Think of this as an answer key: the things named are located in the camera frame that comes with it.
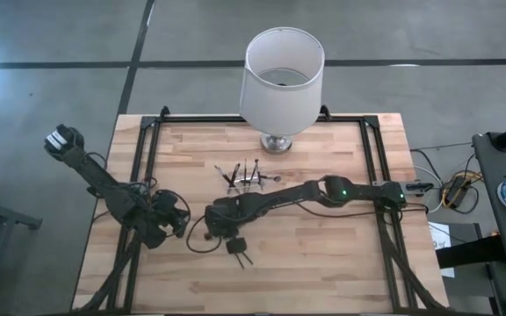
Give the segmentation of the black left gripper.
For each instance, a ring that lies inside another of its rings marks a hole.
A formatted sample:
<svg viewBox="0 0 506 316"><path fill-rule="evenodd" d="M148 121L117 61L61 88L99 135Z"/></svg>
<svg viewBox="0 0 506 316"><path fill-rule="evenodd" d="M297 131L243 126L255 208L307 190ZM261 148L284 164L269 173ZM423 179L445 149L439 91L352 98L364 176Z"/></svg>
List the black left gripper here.
<svg viewBox="0 0 506 316"><path fill-rule="evenodd" d="M176 237L183 237L186 225L191 218L188 211L176 211L174 222L182 225L173 229ZM167 233L162 230L162 226L171 224L172 215L167 211L147 211L142 215L141 239L148 248L158 248L167 238Z"/></svg>

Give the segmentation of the clear acrylic brush organizer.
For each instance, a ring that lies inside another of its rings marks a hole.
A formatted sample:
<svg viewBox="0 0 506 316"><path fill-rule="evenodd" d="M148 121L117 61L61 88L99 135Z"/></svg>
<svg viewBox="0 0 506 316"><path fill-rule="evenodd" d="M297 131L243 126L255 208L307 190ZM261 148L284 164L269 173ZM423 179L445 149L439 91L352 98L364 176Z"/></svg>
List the clear acrylic brush organizer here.
<svg viewBox="0 0 506 316"><path fill-rule="evenodd" d="M227 194L238 195L253 191L262 191L265 187L265 181L255 175L245 175L243 172L228 173L224 175L228 183Z"/></svg>

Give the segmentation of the table lamp white shade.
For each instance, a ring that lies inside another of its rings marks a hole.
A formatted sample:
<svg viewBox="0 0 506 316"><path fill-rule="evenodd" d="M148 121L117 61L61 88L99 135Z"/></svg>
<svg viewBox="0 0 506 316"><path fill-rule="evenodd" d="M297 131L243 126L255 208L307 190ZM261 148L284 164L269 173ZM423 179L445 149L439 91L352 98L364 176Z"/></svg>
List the table lamp white shade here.
<svg viewBox="0 0 506 316"><path fill-rule="evenodd" d="M271 28L248 44L240 114L260 132L263 150L286 153L293 137L318 119L324 67L322 44L298 28Z"/></svg>

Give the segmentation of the grey control box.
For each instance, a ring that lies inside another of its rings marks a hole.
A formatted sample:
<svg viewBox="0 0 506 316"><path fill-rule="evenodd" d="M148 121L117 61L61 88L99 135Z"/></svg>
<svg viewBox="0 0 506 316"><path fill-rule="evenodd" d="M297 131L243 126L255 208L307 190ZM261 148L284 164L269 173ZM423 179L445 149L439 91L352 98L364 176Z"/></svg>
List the grey control box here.
<svg viewBox="0 0 506 316"><path fill-rule="evenodd" d="M434 188L433 183L411 182L401 186L403 192L408 196L422 197L426 192Z"/></svg>

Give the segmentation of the white paper sheet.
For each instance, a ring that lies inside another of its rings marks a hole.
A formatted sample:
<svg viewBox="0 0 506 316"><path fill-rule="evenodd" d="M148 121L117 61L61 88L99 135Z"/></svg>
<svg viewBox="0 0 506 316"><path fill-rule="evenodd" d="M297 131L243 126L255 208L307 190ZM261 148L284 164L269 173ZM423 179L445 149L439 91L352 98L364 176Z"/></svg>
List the white paper sheet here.
<svg viewBox="0 0 506 316"><path fill-rule="evenodd" d="M448 225L430 222L429 228L434 249L449 248L452 245L452 237L450 236L450 227ZM454 278L455 269L441 269L441 275L443 277Z"/></svg>

